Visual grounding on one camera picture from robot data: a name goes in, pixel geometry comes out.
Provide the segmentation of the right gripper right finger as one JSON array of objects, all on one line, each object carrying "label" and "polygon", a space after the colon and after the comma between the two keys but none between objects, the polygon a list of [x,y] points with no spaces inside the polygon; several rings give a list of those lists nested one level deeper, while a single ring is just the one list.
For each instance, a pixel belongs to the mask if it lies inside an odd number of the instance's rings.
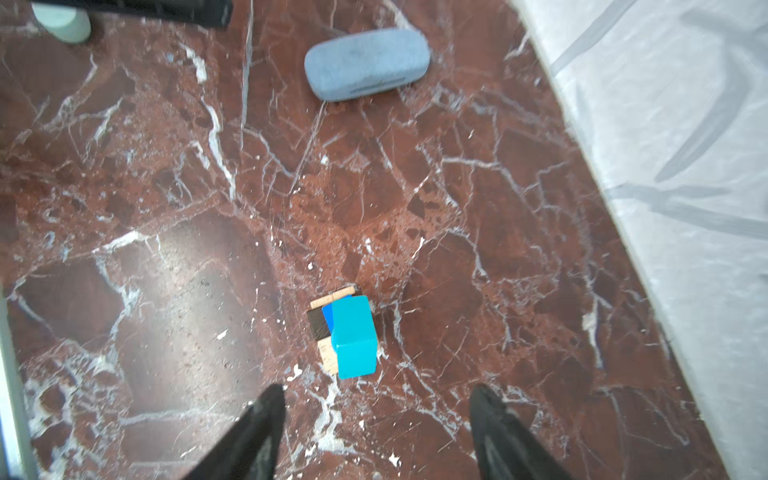
[{"label": "right gripper right finger", "polygon": [[488,386],[473,387],[469,410],[482,479],[572,479]]}]

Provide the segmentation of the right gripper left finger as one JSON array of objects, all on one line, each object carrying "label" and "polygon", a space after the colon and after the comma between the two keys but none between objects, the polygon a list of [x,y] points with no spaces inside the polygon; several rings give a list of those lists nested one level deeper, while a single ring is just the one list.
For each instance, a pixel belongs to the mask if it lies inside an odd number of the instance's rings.
[{"label": "right gripper left finger", "polygon": [[285,419],[283,386],[271,384],[184,480],[274,479]]}]

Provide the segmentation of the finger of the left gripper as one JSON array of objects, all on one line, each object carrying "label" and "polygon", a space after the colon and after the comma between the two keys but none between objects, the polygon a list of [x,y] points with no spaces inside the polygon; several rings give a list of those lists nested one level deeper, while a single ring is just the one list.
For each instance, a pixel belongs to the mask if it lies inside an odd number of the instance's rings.
[{"label": "finger of the left gripper", "polygon": [[232,0],[44,0],[43,3],[205,28],[226,28],[233,13]]}]

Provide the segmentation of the light wood block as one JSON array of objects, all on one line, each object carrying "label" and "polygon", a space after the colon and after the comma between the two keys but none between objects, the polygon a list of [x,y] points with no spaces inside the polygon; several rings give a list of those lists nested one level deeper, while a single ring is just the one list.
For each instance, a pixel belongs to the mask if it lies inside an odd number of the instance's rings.
[{"label": "light wood block", "polygon": [[318,340],[317,347],[323,370],[329,375],[337,375],[339,372],[338,357],[333,348],[331,337],[327,336]]},{"label": "light wood block", "polygon": [[310,302],[310,309],[314,310],[316,308],[322,308],[323,306],[331,304],[336,300],[354,295],[356,291],[357,291],[357,288],[354,285],[346,286],[340,290],[337,290],[335,292],[332,292],[330,294],[327,294],[325,296],[312,300]]}]

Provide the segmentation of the dark brown wood block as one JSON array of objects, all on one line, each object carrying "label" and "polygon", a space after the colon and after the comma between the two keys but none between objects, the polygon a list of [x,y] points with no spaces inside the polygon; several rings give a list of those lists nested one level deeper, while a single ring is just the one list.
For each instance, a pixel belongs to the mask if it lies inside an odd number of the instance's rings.
[{"label": "dark brown wood block", "polygon": [[312,337],[315,341],[320,341],[331,336],[331,330],[323,314],[321,307],[311,309],[307,312]]}]

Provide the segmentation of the teal triangular roof block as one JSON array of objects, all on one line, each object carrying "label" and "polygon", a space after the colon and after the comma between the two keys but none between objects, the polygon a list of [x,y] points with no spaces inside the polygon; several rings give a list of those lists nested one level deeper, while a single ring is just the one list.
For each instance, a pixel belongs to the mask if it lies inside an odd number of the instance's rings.
[{"label": "teal triangular roof block", "polygon": [[348,296],[331,304],[331,343],[342,380],[373,374],[377,368],[378,336],[369,300]]}]

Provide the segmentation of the blue cube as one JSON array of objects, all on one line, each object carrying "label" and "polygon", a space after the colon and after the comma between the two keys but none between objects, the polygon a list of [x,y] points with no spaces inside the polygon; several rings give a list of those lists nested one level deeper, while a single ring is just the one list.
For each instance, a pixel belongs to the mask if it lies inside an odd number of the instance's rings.
[{"label": "blue cube", "polygon": [[339,297],[337,299],[334,299],[330,303],[328,303],[328,304],[326,304],[326,305],[321,307],[321,312],[322,312],[323,318],[325,320],[325,323],[326,323],[330,333],[332,333],[333,329],[334,329],[333,305],[335,303],[337,303],[339,300],[346,299],[346,298],[348,298],[348,295],[345,295],[345,296]]}]

